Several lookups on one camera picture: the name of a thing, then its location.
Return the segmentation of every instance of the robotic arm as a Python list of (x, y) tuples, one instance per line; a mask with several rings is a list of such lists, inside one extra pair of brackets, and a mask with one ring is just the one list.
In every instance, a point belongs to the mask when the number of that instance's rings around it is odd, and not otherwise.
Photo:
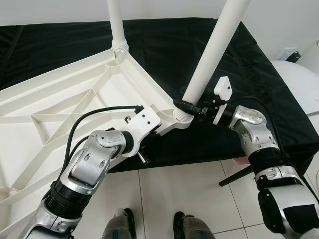
[(126, 120), (121, 130), (92, 132), (83, 148), (71, 159), (61, 176), (52, 183), (19, 239), (71, 239), (82, 212), (110, 168), (110, 160), (137, 154), (141, 141), (160, 126), (151, 108)]
[(180, 100), (174, 100), (174, 104), (186, 113), (238, 133), (255, 173), (260, 209), (270, 231), (287, 239), (299, 239), (307, 231), (319, 228), (318, 200), (280, 151), (265, 116), (253, 109), (225, 104), (231, 94), (228, 78), (222, 77), (214, 93), (207, 94), (204, 107)]

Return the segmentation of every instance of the white pole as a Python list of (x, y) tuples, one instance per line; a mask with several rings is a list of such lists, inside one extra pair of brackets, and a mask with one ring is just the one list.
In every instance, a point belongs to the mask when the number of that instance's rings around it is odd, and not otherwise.
[[(197, 68), (183, 96), (183, 100), (194, 105), (203, 94), (232, 36), (234, 35), (250, 0), (227, 0)], [(179, 121), (190, 121), (192, 116), (175, 109)]]
[(119, 0), (107, 0), (112, 30), (112, 48), (116, 52), (126, 51), (129, 46), (124, 36)]

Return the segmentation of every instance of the black tablecloth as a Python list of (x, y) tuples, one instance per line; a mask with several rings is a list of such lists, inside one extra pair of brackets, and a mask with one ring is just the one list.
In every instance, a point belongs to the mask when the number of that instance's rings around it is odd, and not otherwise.
[[(204, 18), (127, 20), (124, 29), (131, 55), (173, 99), (181, 99), (181, 89), (188, 85), (215, 24), (216, 20)], [(0, 89), (107, 50), (111, 41), (109, 22), (0, 27)], [(305, 171), (319, 149), (319, 137), (242, 23), (208, 86), (213, 88), (221, 76), (229, 77), (232, 97), (255, 96), (264, 101), (286, 152)], [(255, 102), (238, 103), (265, 113)], [(148, 167), (244, 155), (235, 132), (199, 119), (187, 129), (170, 131), (145, 151), (152, 160)], [(139, 168), (145, 166), (133, 157), (111, 171)]]

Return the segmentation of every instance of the metal bolt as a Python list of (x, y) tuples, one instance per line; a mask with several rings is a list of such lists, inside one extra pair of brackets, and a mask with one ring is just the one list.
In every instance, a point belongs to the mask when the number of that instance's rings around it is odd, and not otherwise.
[(150, 159), (147, 157), (147, 155), (142, 150), (140, 150), (137, 153), (137, 155), (141, 159), (141, 161), (143, 162), (144, 165), (147, 165), (151, 162)]
[(88, 153), (85, 157), (84, 157), (84, 161), (87, 161), (89, 159), (89, 157), (91, 156), (90, 153)]
[(105, 161), (103, 160), (103, 161), (100, 163), (100, 168), (103, 168), (103, 167), (104, 167), (104, 164), (105, 164)]
[(130, 120), (131, 120), (131, 117), (129, 117), (129, 116), (126, 116), (125, 119), (124, 119), (124, 121), (125, 121), (126, 123), (129, 123)]

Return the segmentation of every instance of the floor tile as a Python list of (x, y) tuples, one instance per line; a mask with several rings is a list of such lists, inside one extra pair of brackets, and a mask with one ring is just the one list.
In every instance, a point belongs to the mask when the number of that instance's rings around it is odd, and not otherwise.
[(248, 239), (284, 239), (281, 234), (272, 233), (265, 224), (245, 228)]
[(140, 170), (147, 239), (172, 239), (173, 217), (183, 211), (213, 233), (243, 227), (219, 161)]
[(77, 239), (101, 238), (115, 208), (131, 208), (134, 214), (137, 238), (144, 239), (141, 193), (138, 171), (107, 174), (73, 235)]
[(214, 236), (216, 237), (216, 239), (247, 239), (245, 230), (243, 228), (223, 233), (217, 233), (214, 234)]
[[(247, 165), (239, 165), (232, 159), (222, 162), (227, 177), (237, 173)], [(258, 189), (254, 181), (254, 173), (250, 173), (230, 183), (240, 217), (245, 227), (263, 223), (263, 216), (258, 203)]]

